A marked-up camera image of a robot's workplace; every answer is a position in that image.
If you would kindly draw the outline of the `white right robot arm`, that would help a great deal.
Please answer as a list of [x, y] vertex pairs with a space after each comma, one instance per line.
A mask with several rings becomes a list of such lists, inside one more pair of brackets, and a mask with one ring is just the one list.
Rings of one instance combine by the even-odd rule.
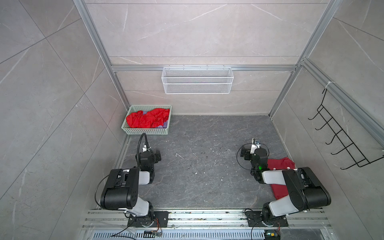
[[308, 168], [271, 170], [268, 168], [269, 150], [259, 142], [242, 145], [236, 156], [251, 163], [249, 169], [254, 179], [262, 185], [285, 186], [288, 195], [265, 203], [258, 217], [249, 216], [257, 224], [274, 226], [286, 215], [329, 206], [331, 196], [314, 172]]

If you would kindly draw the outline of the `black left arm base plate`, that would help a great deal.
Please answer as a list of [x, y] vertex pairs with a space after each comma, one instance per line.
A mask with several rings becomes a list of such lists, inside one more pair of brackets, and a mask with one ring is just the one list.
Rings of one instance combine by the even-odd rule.
[[155, 211], [144, 217], [134, 217], [130, 215], [128, 217], [128, 227], [165, 228], [168, 225], [168, 220], [169, 212], [167, 211]]

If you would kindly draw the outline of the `dark red printed t-shirt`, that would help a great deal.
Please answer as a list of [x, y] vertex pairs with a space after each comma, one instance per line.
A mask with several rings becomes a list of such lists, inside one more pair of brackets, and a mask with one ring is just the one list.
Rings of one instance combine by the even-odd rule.
[[289, 195], [288, 189], [285, 185], [285, 180], [281, 170], [296, 169], [295, 163], [289, 158], [283, 159], [268, 159], [268, 169], [277, 174], [272, 174], [272, 190], [277, 200]]

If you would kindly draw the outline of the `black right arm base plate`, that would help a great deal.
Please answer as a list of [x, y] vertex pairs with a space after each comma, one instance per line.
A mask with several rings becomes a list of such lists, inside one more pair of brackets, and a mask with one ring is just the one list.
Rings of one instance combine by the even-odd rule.
[[245, 209], [244, 214], [247, 218], [249, 227], [288, 227], [285, 216], [275, 217], [268, 212], [253, 211]]

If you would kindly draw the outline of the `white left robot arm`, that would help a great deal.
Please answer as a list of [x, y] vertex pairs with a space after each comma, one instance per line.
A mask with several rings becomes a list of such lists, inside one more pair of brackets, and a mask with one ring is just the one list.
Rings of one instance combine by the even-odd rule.
[[139, 197], [139, 186], [148, 185], [155, 178], [155, 164], [161, 161], [160, 151], [146, 151], [136, 155], [138, 167], [113, 169], [100, 197], [102, 209], [126, 211], [133, 217], [153, 221], [153, 205]]

